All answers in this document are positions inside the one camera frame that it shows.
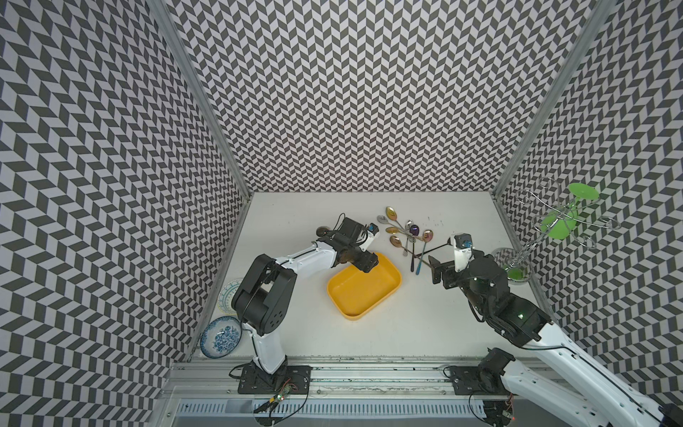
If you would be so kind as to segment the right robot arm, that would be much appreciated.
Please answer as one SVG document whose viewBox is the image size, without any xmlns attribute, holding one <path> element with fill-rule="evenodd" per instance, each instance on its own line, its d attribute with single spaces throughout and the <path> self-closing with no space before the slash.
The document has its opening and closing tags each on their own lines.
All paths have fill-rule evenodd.
<svg viewBox="0 0 683 427">
<path fill-rule="evenodd" d="M 478 251 L 451 262 L 429 259 L 432 282 L 459 288 L 477 320 L 536 357 L 569 386 L 538 375 L 505 350 L 494 348 L 478 365 L 481 378 L 530 400 L 570 426 L 680 426 L 682 409 L 660 404 L 597 363 L 559 324 L 530 300 L 510 291 L 507 272 Z"/>
</svg>

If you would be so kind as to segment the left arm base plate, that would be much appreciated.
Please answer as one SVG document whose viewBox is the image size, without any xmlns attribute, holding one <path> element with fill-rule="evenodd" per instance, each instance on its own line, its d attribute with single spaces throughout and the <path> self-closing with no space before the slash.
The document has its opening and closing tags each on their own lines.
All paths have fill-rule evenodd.
<svg viewBox="0 0 683 427">
<path fill-rule="evenodd" d="M 242 369 L 238 394 L 275 395 L 287 384 L 293 395 L 306 395 L 311 385 L 311 366 L 282 366 L 275 374 L 268 374 L 254 362 Z"/>
</svg>

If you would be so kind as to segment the pink blue handled spoon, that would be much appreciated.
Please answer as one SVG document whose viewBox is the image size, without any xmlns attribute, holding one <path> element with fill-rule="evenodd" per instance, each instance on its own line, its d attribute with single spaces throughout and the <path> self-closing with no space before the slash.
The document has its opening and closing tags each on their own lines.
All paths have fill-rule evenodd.
<svg viewBox="0 0 683 427">
<path fill-rule="evenodd" d="M 421 272 L 421 269 L 422 269 L 422 266 L 423 266 L 424 253 L 425 253 L 427 244 L 430 243 L 430 242 L 432 241 L 433 237 L 434 237 L 434 233 L 433 233 L 432 230 L 426 230 L 426 231 L 423 233 L 423 236 L 422 236 L 423 249 L 422 249 L 422 252 L 421 252 L 421 254 L 420 254 L 420 256 L 419 256 L 419 262 L 418 262 L 418 265 L 417 265 L 417 268 L 416 268 L 416 271 L 415 271 L 415 274 L 416 274 L 416 275 L 419 275 L 420 272 Z"/>
</svg>

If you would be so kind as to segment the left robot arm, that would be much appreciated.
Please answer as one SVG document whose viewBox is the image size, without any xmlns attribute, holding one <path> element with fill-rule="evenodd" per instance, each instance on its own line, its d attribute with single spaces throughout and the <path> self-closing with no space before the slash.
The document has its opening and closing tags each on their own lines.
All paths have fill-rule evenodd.
<svg viewBox="0 0 683 427">
<path fill-rule="evenodd" d="M 285 256 L 260 254 L 254 259 L 231 307 L 252 340 L 257 369 L 275 375 L 286 366 L 277 329 L 288 312 L 296 282 L 345 263 L 371 272 L 379 257 L 369 247 L 379 233 L 375 223 L 362 224 L 342 215 L 334 229 L 318 228 L 309 247 Z"/>
</svg>

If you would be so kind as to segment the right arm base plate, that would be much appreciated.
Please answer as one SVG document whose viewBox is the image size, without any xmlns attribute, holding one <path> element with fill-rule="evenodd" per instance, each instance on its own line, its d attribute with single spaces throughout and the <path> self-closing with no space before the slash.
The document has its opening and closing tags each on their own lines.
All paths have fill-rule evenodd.
<svg viewBox="0 0 683 427">
<path fill-rule="evenodd" d="M 489 369 L 468 366 L 450 366 L 445 369 L 456 396 L 507 395 L 501 375 Z"/>
</svg>

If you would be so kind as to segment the yellow plastic storage box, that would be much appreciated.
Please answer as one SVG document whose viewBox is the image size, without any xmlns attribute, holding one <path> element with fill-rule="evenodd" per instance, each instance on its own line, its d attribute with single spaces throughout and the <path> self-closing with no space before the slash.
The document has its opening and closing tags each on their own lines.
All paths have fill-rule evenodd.
<svg viewBox="0 0 683 427">
<path fill-rule="evenodd" d="M 401 287 L 398 268 L 384 254 L 376 255 L 379 263 L 371 272 L 350 265 L 327 283 L 328 296 L 347 320 L 359 320 Z"/>
</svg>

